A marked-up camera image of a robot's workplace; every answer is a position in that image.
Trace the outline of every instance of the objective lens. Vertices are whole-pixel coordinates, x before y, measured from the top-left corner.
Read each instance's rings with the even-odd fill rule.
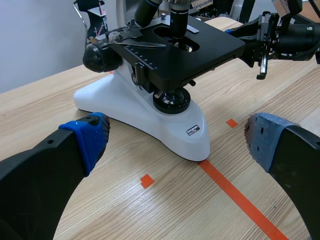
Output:
[[[134,20],[142,28],[148,26],[154,18],[162,0],[141,0],[134,14]]]
[[[187,32],[190,4],[171,4],[170,32],[174,39],[182,39]]]

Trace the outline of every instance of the orange tape line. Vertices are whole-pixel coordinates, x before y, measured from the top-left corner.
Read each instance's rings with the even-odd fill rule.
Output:
[[[216,184],[237,204],[242,211],[271,239],[288,240],[288,238],[270,222],[231,182],[226,179],[208,160],[198,165],[215,181]]]
[[[144,187],[144,189],[146,189],[147,187],[149,187],[155,182],[155,180],[153,180],[148,174],[144,175],[140,179],[141,179],[141,185],[142,187]]]
[[[235,128],[236,126],[238,126],[238,123],[232,118],[226,121],[226,124],[228,124],[231,128]]]

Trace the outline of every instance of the brand label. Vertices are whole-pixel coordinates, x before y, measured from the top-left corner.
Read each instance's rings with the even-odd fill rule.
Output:
[[[198,0],[193,1],[191,4],[194,9],[203,9],[205,7],[208,7],[209,5],[214,4],[214,0]]]
[[[185,131],[189,136],[191,136],[192,134],[196,133],[197,131],[200,130],[200,127],[198,125],[193,126],[192,128],[188,129],[187,131]]]

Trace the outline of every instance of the blue gripper pad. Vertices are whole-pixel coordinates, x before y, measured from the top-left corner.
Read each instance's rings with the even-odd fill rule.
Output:
[[[86,121],[76,120],[59,126],[59,129],[67,129],[75,133],[86,177],[89,176],[102,156],[102,151],[104,151],[109,141],[110,132],[110,121],[105,114],[95,112],[88,116],[98,116],[100,118],[99,123],[91,125]]]
[[[255,113],[244,127],[244,136],[254,160],[268,173],[283,130],[296,123],[269,113]]]

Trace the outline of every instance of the fine focus knob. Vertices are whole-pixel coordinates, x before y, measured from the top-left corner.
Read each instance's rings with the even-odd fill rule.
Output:
[[[118,69],[122,63],[122,57],[108,46],[107,40],[101,40],[89,46],[83,55],[84,66],[96,73],[110,72]]]

